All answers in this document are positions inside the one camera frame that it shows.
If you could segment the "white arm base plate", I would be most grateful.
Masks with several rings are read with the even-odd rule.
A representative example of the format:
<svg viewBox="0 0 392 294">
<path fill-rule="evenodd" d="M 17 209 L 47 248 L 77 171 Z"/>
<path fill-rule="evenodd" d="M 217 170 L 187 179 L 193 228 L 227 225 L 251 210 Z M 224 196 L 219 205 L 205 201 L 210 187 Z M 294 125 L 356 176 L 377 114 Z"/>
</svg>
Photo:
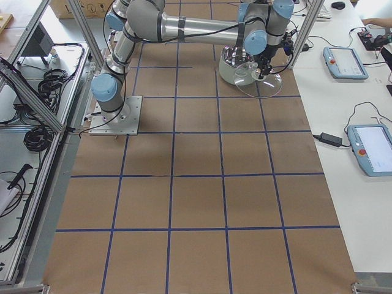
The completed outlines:
<svg viewBox="0 0 392 294">
<path fill-rule="evenodd" d="M 142 100 L 142 96 L 126 97 L 125 105 L 118 115 L 102 111 L 99 103 L 96 102 L 95 111 L 100 114 L 92 117 L 88 133 L 91 135 L 137 135 Z"/>
</svg>

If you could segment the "person hand at desk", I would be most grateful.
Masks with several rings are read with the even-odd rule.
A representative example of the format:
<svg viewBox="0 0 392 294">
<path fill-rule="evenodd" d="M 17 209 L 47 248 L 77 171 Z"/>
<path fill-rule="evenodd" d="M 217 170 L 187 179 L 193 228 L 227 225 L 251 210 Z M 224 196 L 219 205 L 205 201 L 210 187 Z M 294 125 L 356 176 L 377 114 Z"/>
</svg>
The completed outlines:
<svg viewBox="0 0 392 294">
<path fill-rule="evenodd" d="M 362 19 L 363 24 L 366 25 L 377 25 L 381 27 L 391 27 L 390 18 L 366 18 Z"/>
</svg>

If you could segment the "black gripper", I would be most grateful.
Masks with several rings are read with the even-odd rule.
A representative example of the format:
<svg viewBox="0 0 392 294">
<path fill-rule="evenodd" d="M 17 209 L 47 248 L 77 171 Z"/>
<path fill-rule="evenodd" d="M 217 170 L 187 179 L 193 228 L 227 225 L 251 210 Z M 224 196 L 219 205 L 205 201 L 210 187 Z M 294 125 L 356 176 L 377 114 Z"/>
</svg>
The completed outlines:
<svg viewBox="0 0 392 294">
<path fill-rule="evenodd" d="M 260 80 L 264 79 L 273 71 L 273 67 L 270 62 L 275 57 L 278 49 L 281 47 L 281 43 L 277 45 L 267 45 L 266 48 L 257 55 L 257 64 L 258 68 L 260 69 L 258 78 Z"/>
</svg>

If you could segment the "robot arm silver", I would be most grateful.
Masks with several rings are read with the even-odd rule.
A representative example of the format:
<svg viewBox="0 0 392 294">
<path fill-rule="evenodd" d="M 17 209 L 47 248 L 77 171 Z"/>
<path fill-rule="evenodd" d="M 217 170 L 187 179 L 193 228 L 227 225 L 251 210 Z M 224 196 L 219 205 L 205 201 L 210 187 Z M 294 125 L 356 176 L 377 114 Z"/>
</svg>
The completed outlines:
<svg viewBox="0 0 392 294">
<path fill-rule="evenodd" d="M 172 41 L 223 45 L 220 76 L 247 95 L 259 89 L 258 98 L 271 97 L 281 89 L 279 72 L 271 66 L 278 48 L 292 49 L 287 26 L 293 1 L 242 1 L 236 21 L 169 16 L 165 1 L 129 1 L 121 31 L 101 73 L 91 82 L 104 124 L 114 127 L 131 112 L 122 92 L 129 63 L 138 44 Z"/>
</svg>

